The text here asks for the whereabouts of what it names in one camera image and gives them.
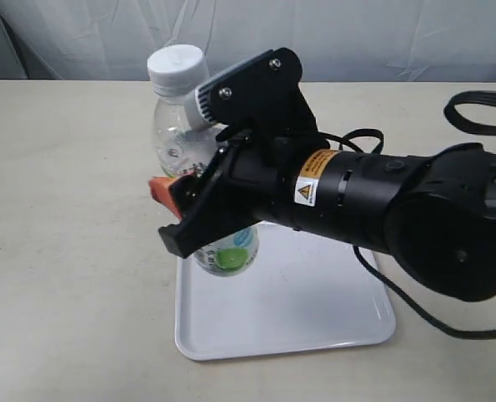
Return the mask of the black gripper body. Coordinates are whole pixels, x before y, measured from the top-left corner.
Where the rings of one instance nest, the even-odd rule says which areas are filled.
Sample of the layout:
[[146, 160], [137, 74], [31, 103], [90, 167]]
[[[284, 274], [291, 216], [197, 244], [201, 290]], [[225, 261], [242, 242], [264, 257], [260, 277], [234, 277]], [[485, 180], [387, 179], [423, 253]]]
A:
[[311, 155], [311, 132], [228, 136], [225, 153], [200, 179], [200, 225], [236, 231], [263, 220], [296, 231], [311, 229], [311, 208], [294, 201], [297, 177]]

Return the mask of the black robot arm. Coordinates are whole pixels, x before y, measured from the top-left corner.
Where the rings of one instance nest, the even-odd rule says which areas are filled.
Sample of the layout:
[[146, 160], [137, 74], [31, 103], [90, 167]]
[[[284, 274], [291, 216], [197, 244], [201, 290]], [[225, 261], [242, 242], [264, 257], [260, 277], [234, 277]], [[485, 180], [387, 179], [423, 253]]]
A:
[[236, 137], [203, 174], [149, 188], [178, 218], [159, 234], [179, 257], [268, 221], [391, 255], [446, 296], [496, 296], [496, 153], [478, 143], [403, 157], [333, 150], [314, 132]]

